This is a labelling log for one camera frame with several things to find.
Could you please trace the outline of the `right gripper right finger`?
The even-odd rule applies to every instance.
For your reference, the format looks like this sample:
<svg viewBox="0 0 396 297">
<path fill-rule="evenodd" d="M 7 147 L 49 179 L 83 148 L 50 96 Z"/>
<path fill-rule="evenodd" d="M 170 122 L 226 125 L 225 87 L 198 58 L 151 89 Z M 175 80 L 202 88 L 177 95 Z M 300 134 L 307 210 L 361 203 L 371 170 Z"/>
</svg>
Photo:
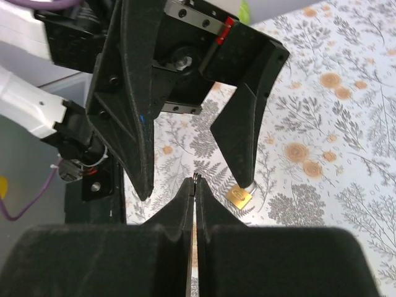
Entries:
<svg viewBox="0 0 396 297">
<path fill-rule="evenodd" d="M 250 227 L 199 178 L 201 296 L 378 296 L 359 242 L 334 227 Z"/>
</svg>

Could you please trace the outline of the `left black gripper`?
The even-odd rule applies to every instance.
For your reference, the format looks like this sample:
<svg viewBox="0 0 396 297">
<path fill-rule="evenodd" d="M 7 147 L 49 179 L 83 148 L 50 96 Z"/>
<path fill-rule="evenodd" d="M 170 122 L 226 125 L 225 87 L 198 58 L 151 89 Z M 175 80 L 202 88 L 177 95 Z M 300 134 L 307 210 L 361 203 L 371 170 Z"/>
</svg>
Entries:
<svg viewBox="0 0 396 297">
<path fill-rule="evenodd" d="M 254 181 L 267 99 L 290 53 L 245 24 L 224 29 L 229 18 L 208 1 L 115 3 L 86 112 L 142 201 L 154 188 L 153 113 L 199 114 L 213 82 L 236 90 L 212 135 L 238 185 Z"/>
</svg>

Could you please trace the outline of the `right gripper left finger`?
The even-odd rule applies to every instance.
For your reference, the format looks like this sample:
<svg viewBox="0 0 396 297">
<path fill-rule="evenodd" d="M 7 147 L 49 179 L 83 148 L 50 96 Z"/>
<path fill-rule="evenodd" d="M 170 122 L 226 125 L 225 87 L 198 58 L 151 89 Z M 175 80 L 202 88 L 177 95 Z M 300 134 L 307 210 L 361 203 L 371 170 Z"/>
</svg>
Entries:
<svg viewBox="0 0 396 297">
<path fill-rule="evenodd" d="M 2 296 L 188 296 L 194 188 L 141 225 L 42 225 L 17 241 Z"/>
</svg>

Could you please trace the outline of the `brass padlock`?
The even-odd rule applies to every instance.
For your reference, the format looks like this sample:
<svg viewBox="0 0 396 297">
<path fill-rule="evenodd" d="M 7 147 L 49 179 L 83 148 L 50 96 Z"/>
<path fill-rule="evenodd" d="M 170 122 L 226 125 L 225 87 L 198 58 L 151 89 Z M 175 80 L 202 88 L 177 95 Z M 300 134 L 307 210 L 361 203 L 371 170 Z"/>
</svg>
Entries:
<svg viewBox="0 0 396 297">
<path fill-rule="evenodd" d="M 238 210 L 242 210 L 252 199 L 257 189 L 257 183 L 253 183 L 247 188 L 241 188 L 235 184 L 227 193 L 226 199 L 231 202 Z"/>
</svg>

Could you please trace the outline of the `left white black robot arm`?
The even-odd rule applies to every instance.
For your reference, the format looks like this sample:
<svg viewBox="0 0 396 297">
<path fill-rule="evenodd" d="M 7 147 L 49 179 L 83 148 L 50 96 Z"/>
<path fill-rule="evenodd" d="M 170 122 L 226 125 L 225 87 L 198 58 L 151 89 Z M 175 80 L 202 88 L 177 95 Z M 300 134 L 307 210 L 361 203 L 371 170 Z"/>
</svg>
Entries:
<svg viewBox="0 0 396 297">
<path fill-rule="evenodd" d="M 210 130 L 254 182 L 260 126 L 288 50 L 210 1 L 2 1 L 1 114 L 84 168 L 118 161 L 154 189 L 154 122 L 235 91 Z"/>
</svg>

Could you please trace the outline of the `toy round green cabbage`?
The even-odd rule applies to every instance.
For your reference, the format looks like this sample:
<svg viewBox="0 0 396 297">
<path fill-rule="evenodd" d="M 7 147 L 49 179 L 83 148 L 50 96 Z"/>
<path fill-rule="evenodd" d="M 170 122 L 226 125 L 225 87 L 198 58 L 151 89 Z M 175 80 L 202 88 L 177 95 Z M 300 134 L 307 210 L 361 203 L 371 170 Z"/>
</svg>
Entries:
<svg viewBox="0 0 396 297">
<path fill-rule="evenodd" d="M 250 16 L 250 8 L 246 0 L 241 0 L 241 4 L 238 11 L 238 19 L 245 25 L 249 25 L 251 16 Z"/>
</svg>

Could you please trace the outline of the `floral table mat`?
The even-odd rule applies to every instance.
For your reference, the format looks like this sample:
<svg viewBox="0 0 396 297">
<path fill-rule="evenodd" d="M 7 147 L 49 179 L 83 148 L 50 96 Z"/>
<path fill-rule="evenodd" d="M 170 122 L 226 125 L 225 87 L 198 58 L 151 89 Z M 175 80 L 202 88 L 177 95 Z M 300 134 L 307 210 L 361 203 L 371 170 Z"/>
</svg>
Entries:
<svg viewBox="0 0 396 297">
<path fill-rule="evenodd" d="M 248 225 L 328 225 L 352 232 L 382 296 L 395 295 L 395 2 L 323 1 L 259 23 L 290 52 L 260 130 L 257 188 L 242 209 L 210 132 L 234 93 L 215 84 L 198 116 L 155 121 L 155 189 L 125 180 L 126 218 L 148 220 L 201 174 Z"/>
</svg>

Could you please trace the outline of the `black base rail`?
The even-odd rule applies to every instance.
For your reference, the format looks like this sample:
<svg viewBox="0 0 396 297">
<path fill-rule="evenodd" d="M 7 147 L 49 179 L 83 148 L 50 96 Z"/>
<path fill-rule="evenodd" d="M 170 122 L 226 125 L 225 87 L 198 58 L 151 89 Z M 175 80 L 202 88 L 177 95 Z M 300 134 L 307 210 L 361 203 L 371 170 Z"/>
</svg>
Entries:
<svg viewBox="0 0 396 297">
<path fill-rule="evenodd" d="M 123 169 L 114 157 L 66 184 L 64 214 L 66 223 L 126 224 Z"/>
</svg>

